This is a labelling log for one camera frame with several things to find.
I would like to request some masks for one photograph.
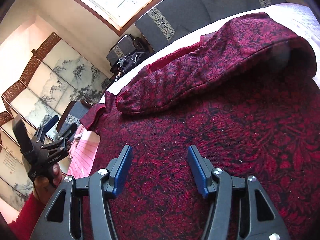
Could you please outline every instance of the dark red fabric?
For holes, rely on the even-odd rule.
[[[209,203],[187,162],[191,144],[230,175],[255,175],[292,239],[308,239],[320,208],[315,73],[308,42],[258,13],[144,67],[118,96],[106,92],[81,123],[101,136],[92,173],[133,148],[110,201],[119,239],[201,238]],[[84,218],[90,239],[87,205]]]
[[[45,205],[38,201],[33,194],[30,195],[16,221],[9,224],[11,231],[19,240],[30,239],[44,207]]]

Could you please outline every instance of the window frame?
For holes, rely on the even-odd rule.
[[[82,7],[91,12],[95,17],[101,20],[105,25],[107,25],[113,32],[115,32],[118,36],[124,34],[124,32],[134,24],[141,16],[143,16],[146,12],[151,10],[154,6],[160,3],[162,0],[150,0],[145,6],[143,6],[136,14],[134,14],[122,27],[119,26],[108,14],[102,10],[100,7],[95,5],[90,0],[74,0]]]

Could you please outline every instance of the metal screw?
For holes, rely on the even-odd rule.
[[[248,180],[254,182],[254,181],[257,180],[257,178],[256,178],[255,176],[253,176],[253,175],[250,175],[250,176],[248,177]]]
[[[99,171],[98,171],[98,173],[100,174],[100,175],[105,175],[105,174],[107,174],[109,171],[107,170],[107,169],[100,169]]]
[[[64,181],[65,181],[65,182],[70,182],[70,181],[72,181],[72,180],[73,180],[73,178],[72,178],[71,175],[68,175],[68,176],[66,176],[66,177],[64,178]]]
[[[270,240],[280,240],[280,236],[276,233],[273,233],[272,235],[269,236]]]
[[[221,174],[221,173],[223,173],[223,170],[220,169],[220,168],[214,168],[214,169],[213,169],[213,172],[214,172],[215,174]]]

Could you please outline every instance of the garment sleeve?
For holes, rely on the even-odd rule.
[[[30,239],[32,231],[44,208],[45,205],[31,194],[27,202],[24,204],[16,221],[9,224],[11,231],[19,240]]]

